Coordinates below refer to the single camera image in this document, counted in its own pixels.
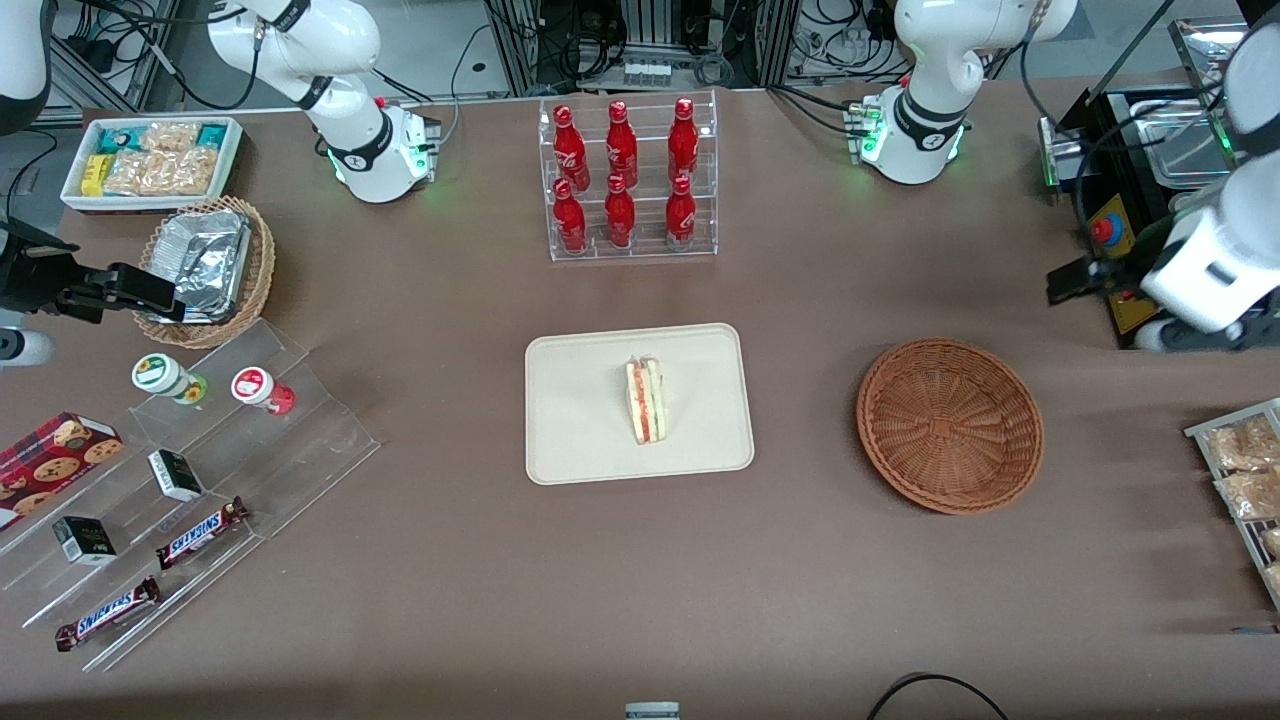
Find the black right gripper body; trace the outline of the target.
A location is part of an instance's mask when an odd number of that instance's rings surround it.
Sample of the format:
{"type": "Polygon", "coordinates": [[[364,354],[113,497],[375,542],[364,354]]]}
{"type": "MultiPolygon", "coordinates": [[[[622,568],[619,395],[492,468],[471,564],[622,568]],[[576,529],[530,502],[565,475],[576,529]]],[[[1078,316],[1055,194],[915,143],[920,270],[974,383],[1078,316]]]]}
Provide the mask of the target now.
{"type": "Polygon", "coordinates": [[[3,225],[1,305],[14,313],[38,313],[84,278],[65,243],[32,225],[3,225]]]}

